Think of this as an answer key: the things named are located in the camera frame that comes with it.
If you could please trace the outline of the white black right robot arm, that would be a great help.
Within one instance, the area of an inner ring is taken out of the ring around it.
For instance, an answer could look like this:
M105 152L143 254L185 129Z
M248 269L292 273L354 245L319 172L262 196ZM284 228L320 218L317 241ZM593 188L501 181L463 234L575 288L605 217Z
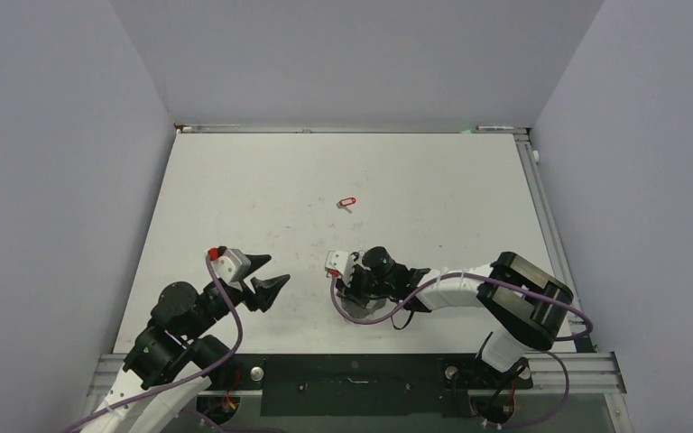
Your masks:
M486 386L504 380L525 353L550 350L573 309L574 293L566 284L514 252L473 269L438 270L400 264L377 246L331 251L324 268L333 301L350 301L366 312L338 310L354 323L372 323L372 303L387 300L410 313L484 309L499 324L473 363L475 377Z

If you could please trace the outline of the red key tag with key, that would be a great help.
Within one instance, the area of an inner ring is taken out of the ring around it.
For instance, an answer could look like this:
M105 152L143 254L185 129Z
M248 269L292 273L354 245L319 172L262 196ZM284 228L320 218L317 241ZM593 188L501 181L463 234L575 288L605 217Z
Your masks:
M347 213L352 214L353 211L351 207L356 203L355 197L342 198L337 202L337 208L345 210Z

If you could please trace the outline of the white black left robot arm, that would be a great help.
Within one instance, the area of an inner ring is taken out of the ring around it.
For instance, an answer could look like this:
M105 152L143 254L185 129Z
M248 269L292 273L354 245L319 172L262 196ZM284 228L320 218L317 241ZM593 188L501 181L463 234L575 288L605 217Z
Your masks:
M97 409L70 432L160 432L181 409L211 388L233 390L249 370L235 361L244 331L237 309L268 311L290 275L260 280L268 254L210 248L203 290L177 281L162 290Z

